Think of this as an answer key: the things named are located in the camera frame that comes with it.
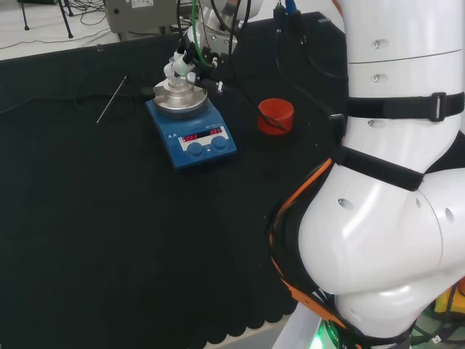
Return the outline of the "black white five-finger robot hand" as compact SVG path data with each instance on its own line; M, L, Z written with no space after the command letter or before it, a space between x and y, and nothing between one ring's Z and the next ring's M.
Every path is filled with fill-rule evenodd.
M175 87L190 84L212 89L219 84L211 77L218 64L219 55L216 52L204 47L200 55L195 43L182 36L169 63L163 68L163 73Z

